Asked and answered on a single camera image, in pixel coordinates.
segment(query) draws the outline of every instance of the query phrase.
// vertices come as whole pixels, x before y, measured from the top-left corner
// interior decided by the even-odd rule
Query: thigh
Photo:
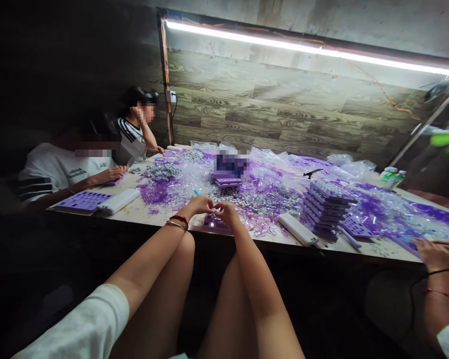
[[[185,298],[193,273],[195,241],[182,242],[130,319],[111,358],[170,358],[175,355]]]
[[[236,254],[229,263],[198,359],[257,358],[256,325]]]

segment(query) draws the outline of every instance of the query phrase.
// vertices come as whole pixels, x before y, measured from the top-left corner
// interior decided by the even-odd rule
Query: black hair
[[[154,91],[151,93],[145,92],[140,86],[131,86],[126,90],[120,98],[124,107],[119,112],[118,116],[125,117],[130,114],[130,107],[134,107],[140,101],[144,105],[158,105],[158,94]]]
[[[78,128],[81,141],[121,141],[116,117],[98,109],[88,109],[80,113],[74,127]]]

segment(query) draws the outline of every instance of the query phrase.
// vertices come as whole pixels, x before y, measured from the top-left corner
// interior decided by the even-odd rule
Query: plastic bottle
[[[400,184],[406,178],[406,171],[399,171],[393,178],[393,183],[389,187],[389,189],[394,189],[398,184]]]
[[[379,175],[379,178],[383,178],[385,175],[387,175],[389,172],[391,171],[397,171],[398,169],[396,167],[386,167],[384,169],[384,171],[381,172],[381,174]]]
[[[394,183],[394,177],[397,175],[398,171],[389,171],[384,177],[381,179],[382,182],[384,182],[383,188],[385,189],[391,189],[393,183]]]

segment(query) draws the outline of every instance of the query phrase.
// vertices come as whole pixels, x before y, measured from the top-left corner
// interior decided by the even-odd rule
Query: bracelet
[[[186,223],[186,229],[188,229],[188,221],[186,220],[186,218],[181,217],[181,216],[174,215],[174,216],[171,216],[170,219],[179,219],[179,220],[182,220],[184,223]]]
[[[167,220],[165,224],[169,224],[169,225],[172,225],[172,226],[175,226],[175,227],[179,227],[179,228],[181,228],[185,232],[188,230],[187,228],[184,228],[181,224],[177,224],[177,223],[171,222],[170,220]]]
[[[435,290],[433,290],[433,289],[431,289],[431,288],[426,288],[426,289],[424,289],[424,293],[425,293],[425,294],[430,293],[430,292],[439,293],[439,294],[442,294],[442,295],[444,295],[444,296],[446,296],[446,297],[449,298],[449,294],[447,294],[447,293],[444,293],[444,292],[438,292],[438,291],[435,291]]]

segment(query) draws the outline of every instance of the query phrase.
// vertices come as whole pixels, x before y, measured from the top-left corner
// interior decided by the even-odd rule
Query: black and white shirt
[[[136,127],[123,117],[118,119],[118,127],[121,132],[121,146],[117,151],[117,162],[119,165],[131,166],[138,157],[145,154],[143,131],[141,127]]]
[[[18,195],[28,204],[114,166],[111,157],[76,157],[75,152],[42,143],[27,155],[25,169],[18,174]]]

